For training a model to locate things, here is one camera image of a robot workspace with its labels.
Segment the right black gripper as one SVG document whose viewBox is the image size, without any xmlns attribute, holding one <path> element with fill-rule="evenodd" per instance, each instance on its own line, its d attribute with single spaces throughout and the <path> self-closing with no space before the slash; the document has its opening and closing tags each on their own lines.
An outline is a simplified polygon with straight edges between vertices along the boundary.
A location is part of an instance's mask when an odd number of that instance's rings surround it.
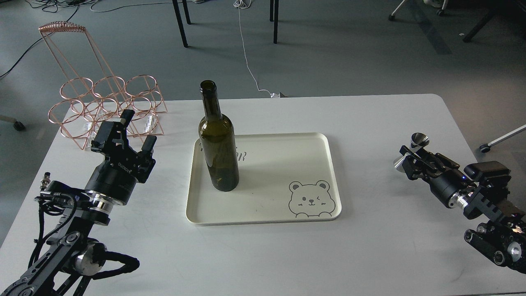
<svg viewBox="0 0 526 296">
<path fill-rule="evenodd" d="M 440 153 L 423 147 L 401 147 L 402 169 L 410 180 L 422 178 L 433 195 L 447 208 L 457 206 L 458 197 L 470 196 L 475 182 L 459 171 L 460 165 Z"/>
</svg>

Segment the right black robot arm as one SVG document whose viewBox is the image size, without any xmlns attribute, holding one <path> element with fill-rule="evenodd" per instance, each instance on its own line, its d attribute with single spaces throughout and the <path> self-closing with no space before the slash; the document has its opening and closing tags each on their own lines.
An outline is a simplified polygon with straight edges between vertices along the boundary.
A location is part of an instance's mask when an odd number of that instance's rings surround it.
<svg viewBox="0 0 526 296">
<path fill-rule="evenodd" d="M 447 208 L 459 207 L 467 219 L 488 218 L 465 241 L 495 265 L 525 272 L 525 212 L 508 201 L 510 171 L 497 161 L 459 165 L 424 148 L 400 148 L 396 168 L 410 180 L 424 180 Z"/>
</svg>

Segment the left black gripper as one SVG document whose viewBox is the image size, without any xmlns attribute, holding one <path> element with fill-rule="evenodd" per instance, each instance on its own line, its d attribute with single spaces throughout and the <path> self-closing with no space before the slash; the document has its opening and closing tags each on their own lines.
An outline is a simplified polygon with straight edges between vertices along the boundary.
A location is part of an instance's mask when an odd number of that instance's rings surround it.
<svg viewBox="0 0 526 296">
<path fill-rule="evenodd" d="M 126 205 L 137 183 L 146 183 L 156 161 L 153 148 L 157 137 L 148 135 L 139 153 L 129 146 L 127 127 L 135 111 L 125 109 L 120 118 L 105 120 L 99 127 L 90 150 L 104 155 L 95 167 L 85 190 L 112 198 L 118 205 Z"/>
</svg>

